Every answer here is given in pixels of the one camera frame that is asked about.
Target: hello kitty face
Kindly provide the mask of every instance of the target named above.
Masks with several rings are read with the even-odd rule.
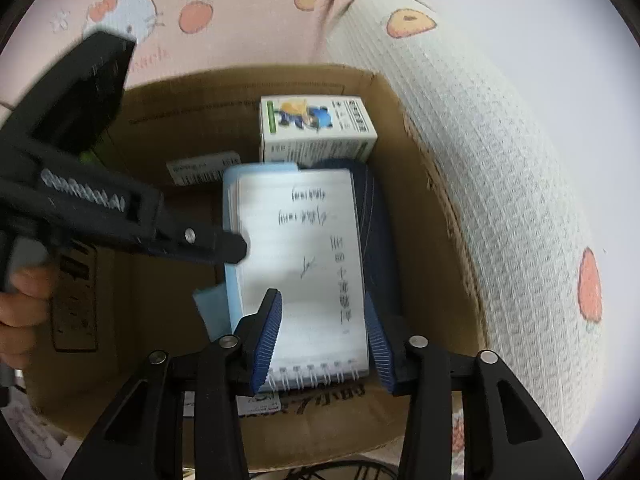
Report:
[[[156,25],[161,24],[153,0],[102,0],[89,7],[83,35],[106,30],[142,43]]]

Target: green stripe on box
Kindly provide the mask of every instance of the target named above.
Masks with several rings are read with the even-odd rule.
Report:
[[[273,101],[267,101],[267,115],[269,117],[269,131],[274,135],[276,133],[276,117],[273,114]]]

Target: ribbed blue pad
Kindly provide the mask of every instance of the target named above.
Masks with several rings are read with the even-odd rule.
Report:
[[[269,366],[271,365],[271,357],[273,349],[276,346],[276,339],[282,322],[282,295],[278,292],[271,305],[271,311],[264,323],[264,329],[258,340],[258,347],[255,349],[254,355],[254,373],[251,378],[251,388],[254,394],[258,392],[260,387],[267,380]]]
[[[369,338],[369,346],[373,360],[376,362],[380,382],[391,393],[396,387],[394,356],[369,293],[364,297],[364,321],[367,325],[367,338]]]

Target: cardboard box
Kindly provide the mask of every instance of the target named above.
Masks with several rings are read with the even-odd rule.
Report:
[[[263,97],[260,134],[264,162],[309,167],[326,158],[366,162],[378,134],[357,96]]]
[[[229,152],[257,162],[260,98],[314,93],[361,96],[375,124],[378,141],[369,165],[392,216],[402,304],[412,329],[451,351],[476,354],[484,346],[479,296],[455,211],[381,76],[343,66],[256,66],[133,88],[95,151],[107,167],[163,189],[175,210],[220,223],[220,183],[177,186],[167,162]],[[150,352],[177,356],[208,343],[191,294],[223,279],[207,266],[85,250],[68,256],[89,267],[71,270],[82,282],[64,278],[54,301],[52,320],[63,333],[53,335],[51,323],[39,327],[25,373],[34,407],[78,437]],[[81,286],[84,308],[69,301]],[[86,322],[72,322],[67,314],[74,310]],[[281,404],[277,413],[241,420],[252,470],[326,462],[383,446],[404,433],[409,399],[389,396],[373,373],[337,388],[291,393]],[[192,430],[187,420],[187,465],[193,463]]]

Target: red bow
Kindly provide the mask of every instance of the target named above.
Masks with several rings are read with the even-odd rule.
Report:
[[[104,13],[115,9],[117,4],[118,0],[103,0],[92,5],[89,7],[89,18],[91,18],[94,23],[101,22],[104,18]]]

